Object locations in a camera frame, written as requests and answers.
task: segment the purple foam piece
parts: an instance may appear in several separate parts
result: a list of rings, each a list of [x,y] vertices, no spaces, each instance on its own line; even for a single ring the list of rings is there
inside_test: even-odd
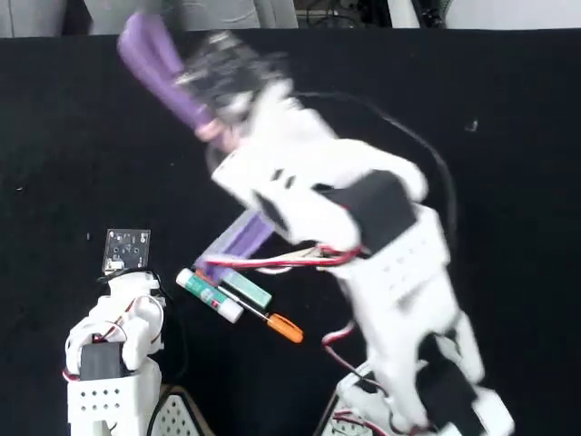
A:
[[[204,270],[206,275],[214,281],[220,282],[230,268],[207,264],[204,261],[207,254],[227,253],[233,256],[249,257],[261,247],[272,232],[272,225],[266,223],[260,213],[246,211],[202,253],[195,266]]]
[[[214,114],[204,102],[196,101],[174,84],[184,65],[160,16],[142,12],[133,14],[119,36],[117,49],[133,75],[194,132],[214,119]],[[220,244],[213,243],[204,254],[249,257],[272,232],[272,226],[260,213],[247,211],[223,233],[227,234],[227,238],[218,238],[216,242]],[[205,264],[204,254],[196,265],[213,280],[219,281],[228,268]]]

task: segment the red wire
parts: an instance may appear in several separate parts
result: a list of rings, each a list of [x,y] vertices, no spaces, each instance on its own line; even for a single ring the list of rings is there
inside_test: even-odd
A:
[[[320,259],[317,261],[310,261],[306,259],[295,259],[295,260],[267,260],[264,262],[248,262],[245,263],[244,261],[216,261],[209,259],[207,261],[210,265],[218,265],[218,266],[227,266],[230,268],[263,268],[267,266],[338,266],[344,263],[349,262],[352,260],[357,254],[361,251],[360,247],[356,248],[355,250],[351,250],[349,252],[345,252],[340,256],[337,256],[333,259]]]
[[[63,378],[65,380],[67,380],[68,382],[78,382],[79,381],[79,376],[78,375],[73,375],[71,374],[68,370],[63,369]]]

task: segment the green glue stick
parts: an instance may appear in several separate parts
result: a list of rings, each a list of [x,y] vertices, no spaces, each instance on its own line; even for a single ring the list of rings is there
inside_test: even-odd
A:
[[[228,321],[235,323],[242,314],[242,307],[234,300],[208,284],[194,272],[184,268],[175,282],[190,294],[198,297]]]

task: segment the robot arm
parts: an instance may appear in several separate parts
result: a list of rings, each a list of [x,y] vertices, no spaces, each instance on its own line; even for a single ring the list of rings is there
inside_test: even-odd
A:
[[[159,396],[162,375],[147,356],[162,348],[164,300],[149,272],[109,281],[71,329],[65,345],[68,421],[72,436],[143,436]]]
[[[449,282],[439,219],[419,205],[427,191],[424,175],[415,164],[361,141],[332,135],[309,140],[305,119],[322,120],[275,89],[258,99],[254,111],[263,111],[264,118],[253,114],[249,134],[217,168],[214,181],[260,210],[289,243],[368,249],[368,259],[329,271],[349,296],[369,365],[389,393],[386,430],[408,432],[436,423],[441,435],[511,434],[513,423],[502,401],[476,386],[484,369]],[[314,188],[321,184],[331,189]],[[434,339],[438,349],[429,371],[418,364],[426,339]],[[451,411],[441,410],[438,405],[446,401],[457,403]],[[365,414],[365,404],[355,406]],[[485,414],[488,409],[495,413]]]

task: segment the black fabric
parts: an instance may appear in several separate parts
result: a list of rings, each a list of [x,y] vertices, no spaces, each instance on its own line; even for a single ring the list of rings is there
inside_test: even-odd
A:
[[[181,35],[187,55],[203,34]],[[458,186],[451,277],[517,434],[575,433],[581,32],[248,31],[288,54],[300,90],[371,98],[425,135]],[[0,403],[5,434],[65,434],[64,340],[95,304],[108,228],[152,229],[149,264],[186,319],[183,385],[219,435],[308,435],[345,375],[320,347],[350,314],[321,272],[257,276],[290,343],[253,316],[231,325],[177,289],[241,208],[200,143],[132,79],[112,37],[0,41]],[[337,133],[412,159],[442,211],[429,155],[364,108],[305,100]],[[288,249],[279,239],[266,253]],[[159,359],[178,370],[179,334]],[[364,359],[356,334],[338,351]]]
[[[371,255],[416,222],[401,180],[389,171],[372,171],[351,186],[322,195],[349,211],[361,230],[361,245]]]
[[[85,380],[116,379],[128,375],[122,357],[121,342],[88,343],[81,349],[79,378]]]
[[[419,371],[416,387],[429,422],[437,429],[451,423],[462,436],[482,435],[484,427],[472,409],[477,395],[455,363],[430,362]]]

